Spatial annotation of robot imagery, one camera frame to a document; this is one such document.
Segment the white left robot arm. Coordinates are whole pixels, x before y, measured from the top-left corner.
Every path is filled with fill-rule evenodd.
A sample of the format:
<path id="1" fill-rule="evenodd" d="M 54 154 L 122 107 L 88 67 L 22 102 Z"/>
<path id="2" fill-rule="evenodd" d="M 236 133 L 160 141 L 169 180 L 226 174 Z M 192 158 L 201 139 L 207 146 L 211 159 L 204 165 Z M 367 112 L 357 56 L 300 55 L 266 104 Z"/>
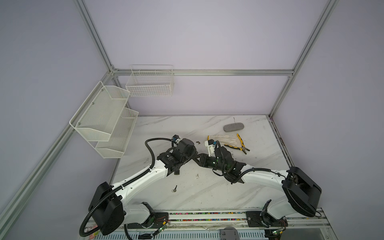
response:
<path id="1" fill-rule="evenodd" d="M 149 203 L 131 204 L 130 201 L 153 183 L 179 171 L 181 166 L 198 155 L 191 140 L 180 139 L 175 135 L 168 140 L 171 147 L 155 156 L 149 143 L 158 140 L 159 138 L 152 138 L 145 141 L 152 159 L 149 167 L 118 183 L 110 185 L 104 182 L 97 187 L 89 212 L 80 225 L 80 237 L 96 232 L 109 235 L 120 226 L 132 224 L 150 228 L 156 223 L 157 213 Z"/>

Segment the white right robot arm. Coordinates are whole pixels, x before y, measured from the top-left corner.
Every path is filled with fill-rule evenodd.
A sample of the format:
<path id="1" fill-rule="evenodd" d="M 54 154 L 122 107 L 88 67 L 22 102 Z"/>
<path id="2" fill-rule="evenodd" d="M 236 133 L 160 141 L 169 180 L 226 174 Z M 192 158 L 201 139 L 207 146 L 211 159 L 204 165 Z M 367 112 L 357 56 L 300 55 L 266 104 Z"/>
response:
<path id="1" fill-rule="evenodd" d="M 203 168 L 219 171 L 231 184 L 258 184 L 282 191 L 284 196 L 268 200 L 260 212 L 261 225 L 271 227 L 291 214 L 315 217 L 322 189 L 298 167 L 278 171 L 256 168 L 235 161 L 224 147 L 214 149 L 214 155 L 198 154 L 193 160 Z"/>

